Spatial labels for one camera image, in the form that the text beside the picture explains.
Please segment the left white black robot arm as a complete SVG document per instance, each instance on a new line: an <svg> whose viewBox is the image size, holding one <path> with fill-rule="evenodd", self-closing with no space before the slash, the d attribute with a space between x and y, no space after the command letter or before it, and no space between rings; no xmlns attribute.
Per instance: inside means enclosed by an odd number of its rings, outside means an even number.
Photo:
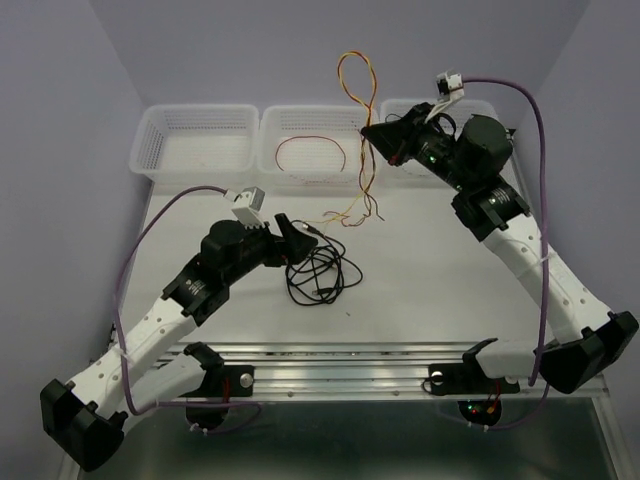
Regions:
<svg viewBox="0 0 640 480"><path fill-rule="evenodd" d="M278 233L268 224L214 223L200 249L128 332L98 360L67 381L53 379L39 401L44 432L84 471L110 460L136 420L158 408L186 407L182 395L215 392L224 362L203 343L188 345L166 366L154 363L203 325L230 298L232 285L258 267L302 263L317 240L283 213Z"/></svg>

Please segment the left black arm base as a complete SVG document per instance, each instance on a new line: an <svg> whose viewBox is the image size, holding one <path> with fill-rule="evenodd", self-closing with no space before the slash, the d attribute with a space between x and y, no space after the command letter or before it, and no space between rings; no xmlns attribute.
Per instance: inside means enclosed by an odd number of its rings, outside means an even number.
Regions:
<svg viewBox="0 0 640 480"><path fill-rule="evenodd" d="M187 345L182 354L195 362L195 380L169 403L184 409L192 431L204 436L235 433L259 418L262 406L251 400L254 366L228 365L202 342Z"/></svg>

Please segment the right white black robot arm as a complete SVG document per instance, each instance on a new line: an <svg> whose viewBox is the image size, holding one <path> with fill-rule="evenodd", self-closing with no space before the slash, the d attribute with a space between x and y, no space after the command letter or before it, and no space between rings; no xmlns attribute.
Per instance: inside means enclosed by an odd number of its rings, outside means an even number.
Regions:
<svg viewBox="0 0 640 480"><path fill-rule="evenodd" d="M361 134L389 165L414 160L452 187L459 221L504 263L541 314L537 346L483 340L444 372L439 388L457 395L495 379L539 375L571 394L619 359L639 322L597 299L544 239L529 205L501 175L513 152L506 128L474 115L462 128L445 130L440 122L449 115L433 110L430 103L417 104Z"/></svg>

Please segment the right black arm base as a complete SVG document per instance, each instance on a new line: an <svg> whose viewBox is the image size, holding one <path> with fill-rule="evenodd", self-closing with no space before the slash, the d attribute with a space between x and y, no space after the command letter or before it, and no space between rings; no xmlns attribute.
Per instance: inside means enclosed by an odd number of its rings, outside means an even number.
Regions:
<svg viewBox="0 0 640 480"><path fill-rule="evenodd" d="M496 338L481 341L465 351L457 363L430 365L421 383L422 391L430 395L464 396L465 400L458 401L463 420L468 426L484 431L500 430L497 424L503 411L502 396L520 392L517 380L510 382L505 376L490 378L480 366L478 354L496 341Z"/></svg>

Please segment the right white perforated basket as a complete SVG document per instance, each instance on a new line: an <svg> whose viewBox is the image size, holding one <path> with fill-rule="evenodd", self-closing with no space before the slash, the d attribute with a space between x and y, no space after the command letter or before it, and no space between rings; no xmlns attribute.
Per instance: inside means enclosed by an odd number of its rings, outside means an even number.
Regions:
<svg viewBox="0 0 640 480"><path fill-rule="evenodd" d="M380 123L404 115L414 105L407 104L403 110L396 108L387 111ZM458 182L447 184L477 184L499 175L512 153L512 144L503 125L495 116L482 111L454 108L445 113L449 114L457 125L456 150L451 164L457 171ZM406 175L444 182L413 161L396 169Z"/></svg>

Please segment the white perforated basket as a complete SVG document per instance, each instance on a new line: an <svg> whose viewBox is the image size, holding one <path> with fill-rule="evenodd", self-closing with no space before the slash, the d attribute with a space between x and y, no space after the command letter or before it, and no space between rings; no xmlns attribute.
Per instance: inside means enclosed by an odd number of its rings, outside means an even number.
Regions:
<svg viewBox="0 0 640 480"><path fill-rule="evenodd" d="M254 172L259 111L250 104L164 104L139 122L129 168L162 185L246 181Z"/></svg>
<svg viewBox="0 0 640 480"><path fill-rule="evenodd" d="M387 111L380 123L404 115L414 105L407 104L403 110L396 108ZM447 184L477 184L499 175L512 153L512 144L503 125L495 116L482 111L454 108L445 113L449 114L457 125L456 150L451 164L457 171L458 182ZM406 175L444 182L413 161L396 169Z"/></svg>
<svg viewBox="0 0 640 480"><path fill-rule="evenodd" d="M357 106L270 106L260 121L257 170L274 186L356 189L367 119L378 117Z"/></svg>

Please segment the middle white perforated basket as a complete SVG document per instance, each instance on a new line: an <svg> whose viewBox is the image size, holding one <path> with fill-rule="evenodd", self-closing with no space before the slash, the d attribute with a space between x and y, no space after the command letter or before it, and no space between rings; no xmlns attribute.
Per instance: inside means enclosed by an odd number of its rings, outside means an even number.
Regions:
<svg viewBox="0 0 640 480"><path fill-rule="evenodd" d="M357 106L270 106L260 121L257 170L274 186L356 189L367 119L378 117Z"/></svg>

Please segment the left white perforated basket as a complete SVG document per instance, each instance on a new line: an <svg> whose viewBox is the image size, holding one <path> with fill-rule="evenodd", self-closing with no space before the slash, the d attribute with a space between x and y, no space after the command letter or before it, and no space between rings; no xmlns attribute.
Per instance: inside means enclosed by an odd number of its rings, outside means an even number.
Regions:
<svg viewBox="0 0 640 480"><path fill-rule="evenodd" d="M259 111L250 104L164 104L139 122L129 168L162 185L246 181L254 172Z"/></svg>

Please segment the aluminium extrusion rail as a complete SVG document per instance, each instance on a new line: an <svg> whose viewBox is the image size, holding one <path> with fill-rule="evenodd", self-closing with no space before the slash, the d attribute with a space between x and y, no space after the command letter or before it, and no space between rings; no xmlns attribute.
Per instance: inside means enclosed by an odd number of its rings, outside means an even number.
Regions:
<svg viewBox="0 0 640 480"><path fill-rule="evenodd" d="M422 389L435 364L461 360L471 344L214 343L230 365L254 367L261 402L432 401Z"/></svg>

